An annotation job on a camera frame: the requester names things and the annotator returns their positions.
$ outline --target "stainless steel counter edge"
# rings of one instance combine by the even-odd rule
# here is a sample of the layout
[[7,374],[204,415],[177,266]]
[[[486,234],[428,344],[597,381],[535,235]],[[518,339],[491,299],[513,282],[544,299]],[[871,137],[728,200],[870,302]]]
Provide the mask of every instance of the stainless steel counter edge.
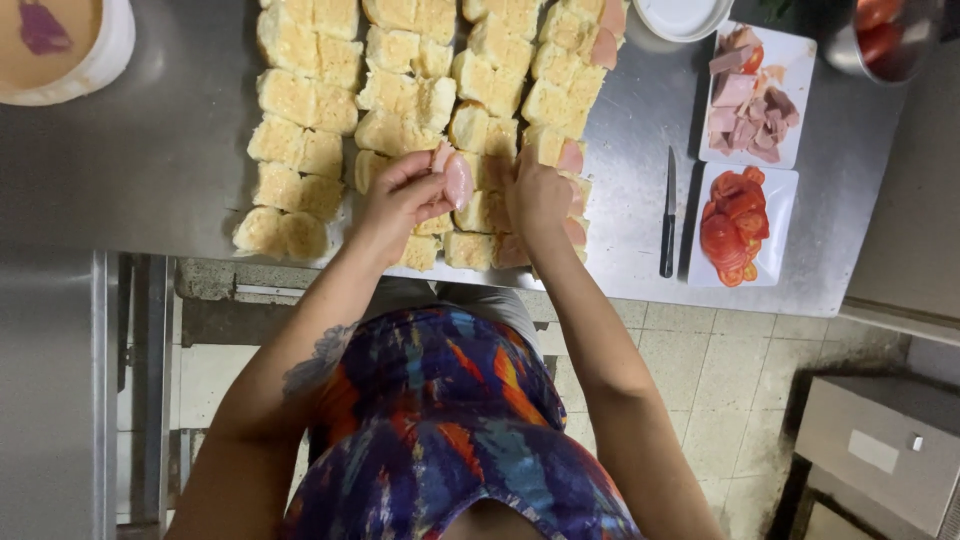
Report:
[[[231,258],[229,234],[250,204],[245,149],[264,69],[255,2],[138,0],[130,67],[108,88],[43,109],[0,107],[0,238],[119,251]],[[763,24],[741,0],[733,18]],[[774,28],[813,36],[796,20]],[[697,144],[710,39],[652,40],[635,11],[628,40],[590,114],[585,175],[588,269],[608,296],[833,316],[870,222],[905,88],[874,86],[817,61],[796,170],[800,187],[780,283],[693,288],[683,282],[699,184]],[[666,148],[678,151],[680,278],[658,275]],[[264,262],[263,259],[250,261]],[[541,288],[529,274],[453,270],[431,280]]]

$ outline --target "white square plate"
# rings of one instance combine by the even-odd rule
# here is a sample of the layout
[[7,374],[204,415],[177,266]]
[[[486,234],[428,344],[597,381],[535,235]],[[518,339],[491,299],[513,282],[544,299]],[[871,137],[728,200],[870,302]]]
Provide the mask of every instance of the white square plate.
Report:
[[[693,233],[693,247],[690,252],[690,270],[686,283],[696,287],[722,287],[717,269],[700,247],[700,221],[704,215],[704,206],[710,200],[710,187],[713,181],[726,171],[742,173],[746,165],[726,163],[707,163],[704,167],[704,179],[700,186],[700,202],[697,206],[697,226]],[[762,287],[776,285],[780,280],[780,267],[783,265],[783,249],[786,246],[786,233],[790,228],[790,214],[793,212],[793,200],[797,195],[797,171],[784,171],[759,167],[766,180],[763,182],[763,196],[767,199],[767,220],[770,222],[770,237],[763,240],[760,253],[756,254],[756,280],[743,282],[741,287]]]
[[[720,48],[720,36],[728,36],[739,28],[741,23],[728,20],[717,29],[717,38],[714,51]],[[707,94],[707,106],[704,112],[704,132],[700,136],[700,161],[716,161],[719,163],[734,163],[737,165],[756,165],[758,167],[777,167],[778,169],[792,169],[797,162],[797,151],[800,148],[800,133],[806,120],[806,98],[810,94],[810,81],[813,78],[813,63],[817,56],[817,42],[806,37],[793,36],[783,32],[775,32],[757,26],[752,27],[754,33],[763,41],[763,62],[760,69],[771,65],[782,65],[786,68],[781,85],[772,77],[768,79],[771,85],[786,92],[800,113],[800,125],[790,128],[786,138],[778,146],[780,161],[768,163],[754,156],[746,150],[734,150],[729,157],[719,150],[710,148],[710,133],[708,119],[710,103],[713,102],[713,87],[716,77],[710,77],[710,90]]]

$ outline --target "person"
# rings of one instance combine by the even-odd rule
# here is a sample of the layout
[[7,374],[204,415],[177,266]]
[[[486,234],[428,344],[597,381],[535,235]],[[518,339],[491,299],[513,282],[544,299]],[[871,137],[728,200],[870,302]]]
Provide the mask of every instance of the person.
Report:
[[[430,162],[414,152],[374,180],[352,237],[220,403],[167,538],[723,538],[566,237],[570,183],[530,147],[505,200],[557,310],[595,458],[564,435],[513,291],[381,280],[417,223],[452,210]],[[284,512],[306,430],[311,464]]]

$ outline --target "tattoo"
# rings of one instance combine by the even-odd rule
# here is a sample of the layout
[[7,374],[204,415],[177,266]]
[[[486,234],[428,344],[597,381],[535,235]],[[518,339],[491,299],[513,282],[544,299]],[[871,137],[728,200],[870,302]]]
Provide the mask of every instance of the tattoo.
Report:
[[347,327],[337,325],[326,329],[324,337],[313,344],[313,356],[283,374],[283,401],[289,402],[329,379],[359,324],[357,321]]

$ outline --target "knife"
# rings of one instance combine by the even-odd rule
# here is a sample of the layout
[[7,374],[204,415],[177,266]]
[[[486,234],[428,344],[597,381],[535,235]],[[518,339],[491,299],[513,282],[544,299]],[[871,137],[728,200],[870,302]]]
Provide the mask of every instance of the knife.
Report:
[[666,209],[663,212],[663,240],[660,243],[660,275],[673,277],[673,235],[677,226],[677,159],[673,146],[667,147]]

